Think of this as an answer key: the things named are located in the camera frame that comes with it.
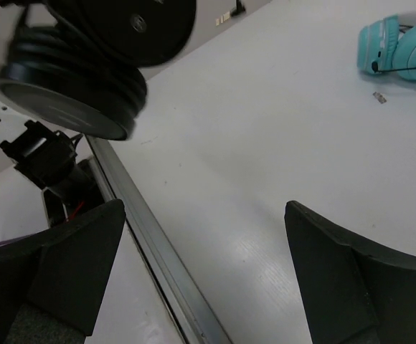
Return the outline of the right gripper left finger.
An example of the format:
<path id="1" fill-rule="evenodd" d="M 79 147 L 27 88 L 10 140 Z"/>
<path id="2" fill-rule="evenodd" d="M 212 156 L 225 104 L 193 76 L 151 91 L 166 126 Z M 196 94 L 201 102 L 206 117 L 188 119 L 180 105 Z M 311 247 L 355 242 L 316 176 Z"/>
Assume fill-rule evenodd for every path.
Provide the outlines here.
<path id="1" fill-rule="evenodd" d="M 0 246 L 0 343 L 84 343 L 93 334 L 123 233 L 115 199 Z"/>

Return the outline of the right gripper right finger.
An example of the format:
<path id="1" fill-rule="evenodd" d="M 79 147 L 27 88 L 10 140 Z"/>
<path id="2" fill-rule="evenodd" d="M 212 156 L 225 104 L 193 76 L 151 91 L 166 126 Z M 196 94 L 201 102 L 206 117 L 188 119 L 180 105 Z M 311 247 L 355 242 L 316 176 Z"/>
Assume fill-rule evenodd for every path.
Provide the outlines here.
<path id="1" fill-rule="evenodd" d="M 313 343 L 416 343 L 416 256 L 297 201 L 284 221 Z"/>

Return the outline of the black headphones with cable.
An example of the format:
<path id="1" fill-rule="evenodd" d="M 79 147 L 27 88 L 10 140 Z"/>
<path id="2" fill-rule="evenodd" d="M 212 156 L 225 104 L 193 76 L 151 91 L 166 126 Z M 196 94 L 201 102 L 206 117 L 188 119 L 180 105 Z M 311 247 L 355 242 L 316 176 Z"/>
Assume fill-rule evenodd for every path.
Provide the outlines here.
<path id="1" fill-rule="evenodd" d="M 45 1 L 54 26 L 22 12 L 0 67 L 0 92 L 49 123 L 106 140 L 128 140 L 146 105 L 143 68 L 186 46 L 195 1 Z"/>

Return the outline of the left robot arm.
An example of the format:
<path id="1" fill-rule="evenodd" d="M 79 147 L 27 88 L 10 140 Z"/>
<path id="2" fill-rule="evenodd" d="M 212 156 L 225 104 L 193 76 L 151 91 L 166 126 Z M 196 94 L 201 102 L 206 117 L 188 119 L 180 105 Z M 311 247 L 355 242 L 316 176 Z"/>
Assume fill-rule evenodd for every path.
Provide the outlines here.
<path id="1" fill-rule="evenodd" d="M 14 169 L 42 191 L 50 227 L 60 225 L 104 202 L 86 159 L 77 162 L 82 134 L 50 130 L 0 101 L 0 149 Z"/>

